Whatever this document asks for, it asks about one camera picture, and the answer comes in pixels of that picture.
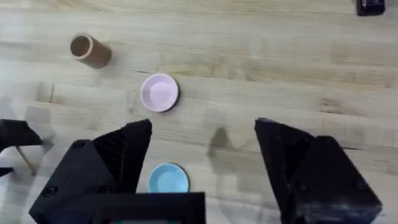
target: light pink plate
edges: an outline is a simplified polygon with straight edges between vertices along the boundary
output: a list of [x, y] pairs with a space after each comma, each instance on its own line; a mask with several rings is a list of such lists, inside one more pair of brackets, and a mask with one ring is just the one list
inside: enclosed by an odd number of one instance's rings
[[141, 100], [151, 111], [164, 112], [171, 109], [178, 100], [177, 82], [166, 74], [149, 77], [141, 88]]

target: screw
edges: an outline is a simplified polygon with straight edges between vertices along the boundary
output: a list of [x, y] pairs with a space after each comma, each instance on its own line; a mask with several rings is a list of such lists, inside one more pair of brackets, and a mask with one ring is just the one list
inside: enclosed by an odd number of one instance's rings
[[58, 187], [56, 186], [49, 186], [44, 188], [42, 195], [43, 197], [52, 197], [54, 196], [58, 191]]

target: light blue bowl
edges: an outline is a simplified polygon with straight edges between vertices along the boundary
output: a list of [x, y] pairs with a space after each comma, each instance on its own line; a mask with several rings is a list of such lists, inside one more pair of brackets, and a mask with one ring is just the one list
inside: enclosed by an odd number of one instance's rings
[[178, 165], [161, 164], [150, 173], [149, 193], [185, 193], [188, 191], [188, 175]]

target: blue plate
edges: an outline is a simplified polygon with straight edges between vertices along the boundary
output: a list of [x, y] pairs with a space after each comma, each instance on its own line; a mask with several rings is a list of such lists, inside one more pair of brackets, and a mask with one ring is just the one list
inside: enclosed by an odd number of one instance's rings
[[181, 193], [188, 191], [188, 176], [181, 167], [175, 164], [161, 164], [150, 173], [148, 180], [149, 193]]

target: pink dish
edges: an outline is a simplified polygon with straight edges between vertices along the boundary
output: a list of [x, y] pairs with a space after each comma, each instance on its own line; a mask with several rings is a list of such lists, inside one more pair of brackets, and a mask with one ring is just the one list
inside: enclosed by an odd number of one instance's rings
[[166, 74], [152, 75], [141, 87], [142, 103], [154, 112], [168, 111], [175, 105], [178, 96], [177, 82]]

